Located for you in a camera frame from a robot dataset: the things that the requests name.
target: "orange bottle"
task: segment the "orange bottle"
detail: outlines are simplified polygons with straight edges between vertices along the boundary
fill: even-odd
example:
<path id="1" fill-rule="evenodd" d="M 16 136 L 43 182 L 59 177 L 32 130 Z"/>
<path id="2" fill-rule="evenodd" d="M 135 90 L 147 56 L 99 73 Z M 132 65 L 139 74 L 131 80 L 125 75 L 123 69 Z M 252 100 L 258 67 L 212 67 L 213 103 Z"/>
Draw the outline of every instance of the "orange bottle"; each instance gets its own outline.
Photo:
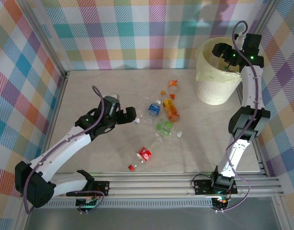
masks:
<path id="1" fill-rule="evenodd" d="M 164 99 L 163 106 L 167 113 L 167 116 L 171 122 L 175 122 L 180 119 L 180 115 L 176 110 L 176 107 L 172 99 L 166 94 L 165 90 L 161 91 L 161 96 Z"/>
<path id="2" fill-rule="evenodd" d="M 168 91 L 170 93 L 171 99 L 175 98 L 175 93 L 178 90 L 177 80 L 170 80 L 168 83 Z"/>

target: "gray floor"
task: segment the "gray floor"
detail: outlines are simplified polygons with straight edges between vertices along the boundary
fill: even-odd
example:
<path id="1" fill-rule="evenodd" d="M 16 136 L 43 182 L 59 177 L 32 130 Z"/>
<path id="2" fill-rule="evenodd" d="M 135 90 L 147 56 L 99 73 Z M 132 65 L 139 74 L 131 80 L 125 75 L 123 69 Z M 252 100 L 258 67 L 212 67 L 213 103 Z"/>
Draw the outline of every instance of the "gray floor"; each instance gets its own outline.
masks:
<path id="1" fill-rule="evenodd" d="M 239 199 L 234 198 L 229 205 Z M 279 230 L 270 197 L 248 198 L 224 214 L 210 208 L 99 208 L 89 215 L 76 209 L 36 209 L 25 230 Z"/>

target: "red bottle cap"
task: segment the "red bottle cap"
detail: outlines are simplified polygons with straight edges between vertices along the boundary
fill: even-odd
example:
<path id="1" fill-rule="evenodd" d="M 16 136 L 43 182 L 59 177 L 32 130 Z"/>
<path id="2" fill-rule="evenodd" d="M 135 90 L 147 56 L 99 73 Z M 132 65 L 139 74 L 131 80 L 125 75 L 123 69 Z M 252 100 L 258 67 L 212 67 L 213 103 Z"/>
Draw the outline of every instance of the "red bottle cap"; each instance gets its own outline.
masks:
<path id="1" fill-rule="evenodd" d="M 129 165 L 128 168 L 131 170 L 131 171 L 134 171 L 135 168 L 132 166 L 132 165 Z"/>

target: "plaid wall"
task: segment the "plaid wall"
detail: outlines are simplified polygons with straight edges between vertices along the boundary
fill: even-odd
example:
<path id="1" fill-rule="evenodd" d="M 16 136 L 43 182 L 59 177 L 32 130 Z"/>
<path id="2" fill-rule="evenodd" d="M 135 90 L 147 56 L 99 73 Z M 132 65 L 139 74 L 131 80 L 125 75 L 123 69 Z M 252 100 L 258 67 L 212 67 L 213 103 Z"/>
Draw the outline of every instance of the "plaid wall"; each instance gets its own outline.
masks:
<path id="1" fill-rule="evenodd" d="M 281 0 L 262 37 L 262 89 L 271 118 L 259 137 L 270 173 L 278 176 L 294 216 L 294 0 Z"/>
<path id="2" fill-rule="evenodd" d="M 0 1 L 0 230 L 11 229 L 22 200 L 14 167 L 44 144 L 60 74 L 14 0 Z"/>
<path id="3" fill-rule="evenodd" d="M 65 69 L 194 69 L 196 49 L 256 25 L 267 0 L 29 0 Z"/>

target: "bottle label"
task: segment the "bottle label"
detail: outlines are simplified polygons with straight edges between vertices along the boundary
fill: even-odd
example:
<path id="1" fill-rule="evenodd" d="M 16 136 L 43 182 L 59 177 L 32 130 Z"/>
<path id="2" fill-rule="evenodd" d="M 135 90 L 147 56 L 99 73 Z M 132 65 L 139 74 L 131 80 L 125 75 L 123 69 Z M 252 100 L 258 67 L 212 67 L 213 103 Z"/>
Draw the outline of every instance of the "bottle label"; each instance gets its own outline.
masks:
<path id="1" fill-rule="evenodd" d="M 137 155 L 141 156 L 145 161 L 147 161 L 152 154 L 147 148 L 142 147 L 142 149 L 138 151 Z"/>
<path id="2" fill-rule="evenodd" d="M 158 115 L 158 113 L 161 110 L 161 107 L 155 103 L 152 103 L 148 110 L 154 111 L 154 112 L 156 112 L 156 115 Z"/>
<path id="3" fill-rule="evenodd" d="M 175 116 L 180 116 L 179 113 L 177 112 L 176 108 L 175 108 L 175 105 L 174 103 L 172 102 L 172 100 L 168 100 L 168 104 L 169 104 L 169 108 L 170 108 L 170 111 L 173 115 Z"/>
<path id="4" fill-rule="evenodd" d="M 177 86 L 177 80 L 170 80 L 169 83 L 168 83 L 168 88 L 170 86 Z"/>
<path id="5" fill-rule="evenodd" d="M 167 113 L 167 116 L 170 117 L 171 116 L 171 111 L 169 109 L 169 104 L 168 104 L 168 100 L 164 101 L 163 102 L 163 107 Z"/>
<path id="6" fill-rule="evenodd" d="M 160 130 L 163 134 L 169 135 L 170 130 L 172 129 L 173 124 L 169 121 L 164 121 L 163 119 L 160 120 L 160 123 L 157 123 L 156 129 Z"/>

